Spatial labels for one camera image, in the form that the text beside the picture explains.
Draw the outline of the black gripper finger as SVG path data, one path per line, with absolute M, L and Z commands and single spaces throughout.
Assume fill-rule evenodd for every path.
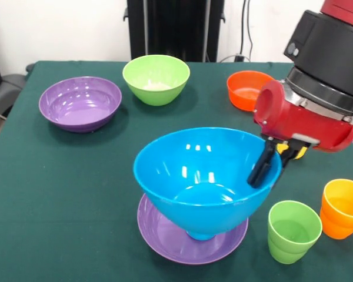
M 289 161 L 296 158 L 302 149 L 302 142 L 300 140 L 289 140 L 288 142 L 280 143 L 278 148 L 283 149 L 283 151 L 279 153 L 282 161 L 280 176 L 282 176 Z
M 273 139 L 265 141 L 264 149 L 248 176 L 247 182 L 253 188 L 258 188 L 271 167 L 271 159 L 275 153 L 276 144 Z

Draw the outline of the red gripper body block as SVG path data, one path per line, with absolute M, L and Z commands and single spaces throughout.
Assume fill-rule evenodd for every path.
M 254 121 L 261 133 L 282 141 L 295 139 L 325 152 L 338 152 L 353 141 L 353 122 L 334 119 L 332 111 L 322 115 L 300 106 L 304 98 L 288 84 L 267 82 L 255 104 Z

